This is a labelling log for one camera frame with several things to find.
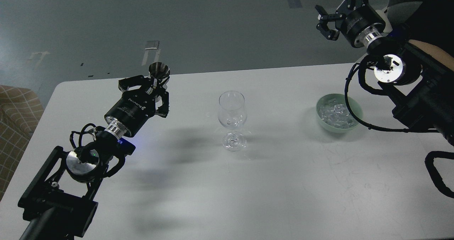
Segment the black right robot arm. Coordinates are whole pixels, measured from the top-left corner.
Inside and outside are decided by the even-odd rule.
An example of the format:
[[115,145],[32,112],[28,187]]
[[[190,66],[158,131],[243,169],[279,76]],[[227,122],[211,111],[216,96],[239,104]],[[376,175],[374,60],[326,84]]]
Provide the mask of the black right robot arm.
[[[343,0],[333,14],[316,5],[316,28],[328,40],[342,34],[352,47],[366,47],[367,55],[350,69],[344,88],[346,107],[370,130],[404,133],[439,133],[453,145],[453,71],[407,38],[383,36],[385,21],[369,0]],[[387,96],[394,103],[393,117],[404,129],[384,128],[363,121],[353,111],[348,91],[354,75],[363,90]]]

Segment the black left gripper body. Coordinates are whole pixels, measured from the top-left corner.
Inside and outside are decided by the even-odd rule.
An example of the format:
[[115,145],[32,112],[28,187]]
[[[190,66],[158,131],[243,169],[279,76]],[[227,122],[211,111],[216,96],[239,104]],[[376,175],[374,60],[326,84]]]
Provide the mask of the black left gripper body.
[[124,136],[134,137],[155,111],[155,98],[145,91],[134,89],[123,92],[104,118],[107,123],[117,120],[126,128]]

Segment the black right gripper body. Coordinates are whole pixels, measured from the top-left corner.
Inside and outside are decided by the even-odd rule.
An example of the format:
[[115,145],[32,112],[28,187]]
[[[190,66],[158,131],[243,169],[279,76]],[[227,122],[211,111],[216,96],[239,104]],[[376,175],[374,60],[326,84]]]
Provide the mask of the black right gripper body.
[[357,7],[350,12],[343,12],[343,22],[340,31],[354,48],[363,47],[363,38],[360,34],[369,28],[382,32],[386,26],[383,18],[369,4]]

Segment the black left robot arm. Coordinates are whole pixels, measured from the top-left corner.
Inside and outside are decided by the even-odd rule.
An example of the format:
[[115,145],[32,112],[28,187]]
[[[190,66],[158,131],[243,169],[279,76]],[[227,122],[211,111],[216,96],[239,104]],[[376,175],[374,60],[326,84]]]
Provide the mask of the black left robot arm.
[[86,234],[99,203],[95,196],[136,150],[129,141],[153,116],[169,113],[168,73],[121,79],[122,95],[104,118],[69,136],[71,149],[55,146],[18,200],[28,222],[21,240],[73,240]]

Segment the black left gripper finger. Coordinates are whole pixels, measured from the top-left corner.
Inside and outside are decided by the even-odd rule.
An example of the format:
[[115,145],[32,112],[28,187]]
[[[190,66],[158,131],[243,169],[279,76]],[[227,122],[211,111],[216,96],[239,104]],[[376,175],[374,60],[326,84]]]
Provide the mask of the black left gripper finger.
[[143,75],[137,75],[118,81],[118,89],[125,96],[152,96],[154,91],[154,78],[148,78]]
[[152,97],[155,102],[157,98],[160,98],[161,105],[158,108],[154,107],[151,117],[157,115],[166,118],[169,114],[169,92],[167,91],[167,85],[153,85]]

